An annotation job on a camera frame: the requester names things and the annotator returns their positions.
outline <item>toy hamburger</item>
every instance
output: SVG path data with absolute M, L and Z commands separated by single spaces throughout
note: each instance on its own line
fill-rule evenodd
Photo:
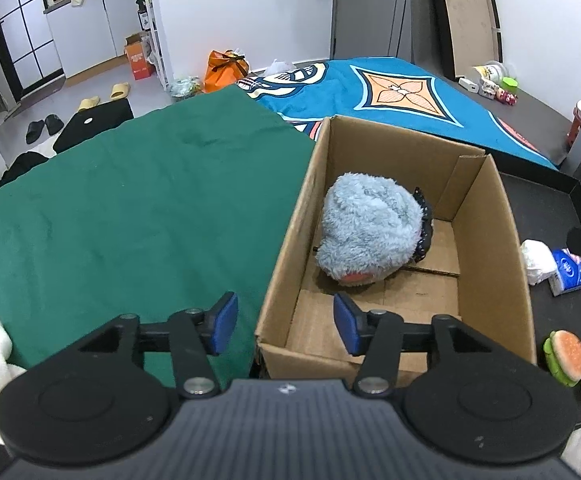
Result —
M 551 375 L 564 386 L 575 386 L 581 379 L 581 341 L 566 330 L 551 332 L 544 342 L 544 354 Z

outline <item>green tablecloth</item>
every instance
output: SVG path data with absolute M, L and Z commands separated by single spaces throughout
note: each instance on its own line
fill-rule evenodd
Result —
M 248 375 L 254 327 L 314 142 L 236 86 L 157 110 L 0 189 L 0 319 L 31 367 L 124 312 L 239 298 L 218 378 Z M 172 382 L 170 357 L 146 369 Z

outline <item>hamburger bun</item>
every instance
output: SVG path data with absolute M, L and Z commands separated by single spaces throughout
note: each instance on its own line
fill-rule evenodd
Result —
M 564 375 L 571 381 L 581 380 L 581 341 L 566 330 L 551 333 L 553 354 Z

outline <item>tiled floor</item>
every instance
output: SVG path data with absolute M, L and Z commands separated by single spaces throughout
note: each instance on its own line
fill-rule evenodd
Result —
M 43 120 L 50 114 L 57 114 L 65 124 L 75 114 L 82 99 L 97 95 L 102 102 L 106 102 L 109 100 L 112 86 L 123 82 L 130 83 L 128 101 L 135 117 L 164 108 L 172 102 L 170 96 L 162 89 L 156 75 L 135 81 L 128 64 L 113 68 L 75 86 L 64 86 L 31 108 L 7 119 L 0 126 L 0 152 L 7 165 L 10 166 L 21 153 L 48 139 L 48 132 L 44 128 L 37 142 L 26 144 L 26 131 L 31 121 Z

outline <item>slipper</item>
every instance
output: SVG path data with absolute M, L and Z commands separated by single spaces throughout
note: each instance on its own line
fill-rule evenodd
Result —
M 44 129 L 44 121 L 33 121 L 28 125 L 26 132 L 26 144 L 32 144 L 40 138 L 42 130 Z
M 88 99 L 82 99 L 82 102 L 79 104 L 79 108 L 77 109 L 78 112 L 82 110 L 88 110 L 88 108 L 94 108 L 99 104 L 99 97 L 89 97 Z
M 48 134 L 51 137 L 55 134 L 58 134 L 59 131 L 64 127 L 63 121 L 55 114 L 51 114 L 48 117 L 46 117 L 46 120 L 44 122 L 46 123 L 46 127 L 48 128 Z
M 130 85 L 128 83 L 117 83 L 112 87 L 112 92 L 110 93 L 110 100 L 117 101 L 128 97 L 128 92 L 130 92 Z

